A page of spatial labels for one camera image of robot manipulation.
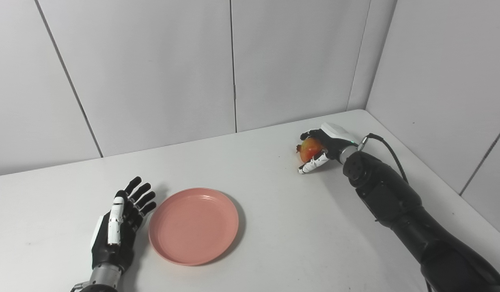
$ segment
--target white robotic hand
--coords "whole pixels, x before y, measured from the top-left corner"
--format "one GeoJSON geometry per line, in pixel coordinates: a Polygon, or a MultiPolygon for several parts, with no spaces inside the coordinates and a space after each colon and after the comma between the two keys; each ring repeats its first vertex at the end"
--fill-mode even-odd
{"type": "Polygon", "coordinates": [[[300,174],[307,174],[315,168],[335,159],[341,164],[357,151],[359,146],[356,138],[349,134],[343,127],[325,122],[320,129],[309,130],[300,135],[300,140],[312,137],[320,141],[323,149],[313,156],[310,161],[299,167],[300,174]]]}
{"type": "Polygon", "coordinates": [[[135,256],[136,233],[145,216],[157,204],[151,185],[135,177],[125,190],[116,193],[111,210],[101,216],[91,242],[92,275],[89,281],[76,284],[72,292],[116,292],[121,275],[131,266],[135,256]]]}

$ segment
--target black cable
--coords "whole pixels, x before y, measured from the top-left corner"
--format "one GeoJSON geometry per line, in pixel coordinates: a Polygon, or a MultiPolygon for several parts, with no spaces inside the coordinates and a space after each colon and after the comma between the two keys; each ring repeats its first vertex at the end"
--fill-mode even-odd
{"type": "Polygon", "coordinates": [[[398,168],[400,169],[400,174],[402,175],[403,180],[406,183],[409,183],[409,181],[407,180],[407,176],[405,175],[405,172],[403,170],[402,164],[400,163],[400,160],[396,156],[396,153],[394,152],[394,150],[391,148],[391,145],[389,145],[387,143],[387,141],[385,141],[382,137],[380,137],[376,134],[373,134],[373,133],[369,133],[369,135],[367,135],[367,138],[378,140],[378,141],[382,142],[387,147],[387,149],[389,149],[389,152],[391,152],[391,155],[394,158],[394,161],[396,161],[396,165],[398,165],[398,168]]]}
{"type": "Polygon", "coordinates": [[[428,281],[425,281],[425,283],[427,283],[427,291],[432,292],[432,287],[430,287],[430,284],[428,283],[428,281]]]}

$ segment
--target white table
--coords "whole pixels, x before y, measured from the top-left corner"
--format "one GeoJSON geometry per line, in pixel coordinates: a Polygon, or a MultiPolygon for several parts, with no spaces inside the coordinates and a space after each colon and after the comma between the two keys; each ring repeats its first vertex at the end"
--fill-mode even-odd
{"type": "MultiPolygon", "coordinates": [[[[137,175],[153,185],[159,202],[189,187],[228,194],[244,219],[242,237],[219,261],[178,266],[152,250],[145,224],[121,291],[424,291],[419,265],[394,233],[374,222],[339,163],[297,173],[298,137],[322,122],[357,137],[386,138],[430,214],[500,271],[500,234],[359,110],[1,176],[0,291],[64,292],[86,281],[96,220],[137,175]]],[[[365,151],[395,165],[379,142],[365,151]]]]}

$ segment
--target red fruit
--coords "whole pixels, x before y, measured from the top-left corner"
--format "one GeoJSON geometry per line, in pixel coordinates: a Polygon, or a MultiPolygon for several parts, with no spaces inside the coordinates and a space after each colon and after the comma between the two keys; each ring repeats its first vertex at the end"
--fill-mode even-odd
{"type": "Polygon", "coordinates": [[[324,146],[322,146],[319,140],[310,137],[302,141],[302,144],[297,145],[297,152],[300,152],[300,160],[307,163],[323,148],[324,146]]]}

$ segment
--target robotic arm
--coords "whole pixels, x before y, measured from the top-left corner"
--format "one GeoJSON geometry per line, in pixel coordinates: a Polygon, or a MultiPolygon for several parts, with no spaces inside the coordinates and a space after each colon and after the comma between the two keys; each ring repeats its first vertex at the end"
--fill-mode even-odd
{"type": "Polygon", "coordinates": [[[135,177],[125,190],[118,191],[111,211],[99,218],[91,242],[91,277],[76,284],[71,292],[117,292],[120,276],[133,263],[136,231],[156,207],[155,202],[149,202],[155,197],[154,192],[148,192],[150,184],[145,183],[132,194],[141,182],[135,177]]]}
{"type": "Polygon", "coordinates": [[[421,273],[436,292],[500,292],[497,270],[434,220],[406,179],[361,151],[368,137],[382,141],[381,137],[370,134],[357,144],[343,128],[326,123],[321,129],[303,133],[300,139],[307,137],[318,139],[325,149],[299,172],[305,174],[329,159],[343,164],[343,173],[359,198],[378,222],[394,231],[421,264],[421,273]]]}

